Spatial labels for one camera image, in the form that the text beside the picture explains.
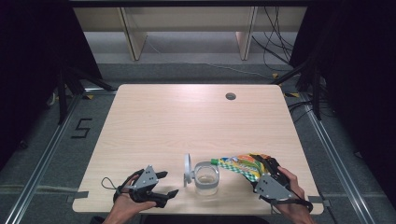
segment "person's right hand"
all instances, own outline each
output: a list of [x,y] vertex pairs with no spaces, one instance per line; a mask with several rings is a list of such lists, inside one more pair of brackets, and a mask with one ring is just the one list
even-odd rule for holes
[[[304,199],[304,190],[298,185],[297,175],[292,174],[288,169],[278,166],[279,172],[290,180],[290,188],[300,198]],[[293,223],[315,223],[309,214],[308,209],[297,203],[283,203],[275,205],[277,210]]]

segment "person's left hand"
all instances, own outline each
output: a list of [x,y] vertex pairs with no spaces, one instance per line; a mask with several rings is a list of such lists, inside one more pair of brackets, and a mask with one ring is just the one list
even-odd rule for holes
[[[128,185],[131,185],[132,181],[136,180],[138,177],[139,175],[132,177],[132,179],[128,182]],[[126,223],[139,212],[150,209],[155,205],[155,202],[136,203],[131,199],[128,192],[123,192],[115,201],[113,207],[111,208],[110,214],[108,214],[104,223]]]

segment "white desk leg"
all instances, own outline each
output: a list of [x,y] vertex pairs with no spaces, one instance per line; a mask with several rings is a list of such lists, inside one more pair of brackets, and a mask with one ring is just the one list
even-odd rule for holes
[[128,43],[128,49],[131,52],[132,61],[137,61],[142,54],[143,47],[145,45],[147,32],[137,32],[136,24],[132,17],[128,14],[127,7],[120,7],[120,19],[123,23],[125,37]]
[[248,51],[250,49],[251,36],[253,35],[254,22],[257,15],[257,7],[251,7],[248,16],[247,29],[244,32],[236,32],[236,40],[238,41],[239,53],[242,60],[248,59]]

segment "black tape marking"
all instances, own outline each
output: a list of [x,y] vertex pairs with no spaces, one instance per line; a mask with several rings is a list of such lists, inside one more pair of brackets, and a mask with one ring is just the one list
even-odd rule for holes
[[92,120],[92,119],[80,119],[78,122],[78,125],[76,127],[76,131],[85,131],[84,135],[82,136],[72,136],[72,138],[86,138],[88,135],[88,132],[90,131],[91,128],[80,128],[79,125],[81,125],[81,122],[84,120]]

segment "table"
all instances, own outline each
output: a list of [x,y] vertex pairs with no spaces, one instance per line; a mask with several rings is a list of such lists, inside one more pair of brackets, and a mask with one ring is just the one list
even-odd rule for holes
[[[234,100],[226,98],[235,94]],[[155,192],[179,189],[165,208],[146,214],[265,215],[270,205],[259,200],[240,174],[220,168],[219,191],[198,196],[193,183],[183,187],[184,155],[192,167],[199,161],[249,152],[270,155],[292,170],[306,196],[318,196],[281,89],[276,85],[132,84],[122,85],[114,99],[75,199],[76,212],[109,212],[116,185],[151,164],[167,171]],[[312,214],[323,211],[314,204]]]

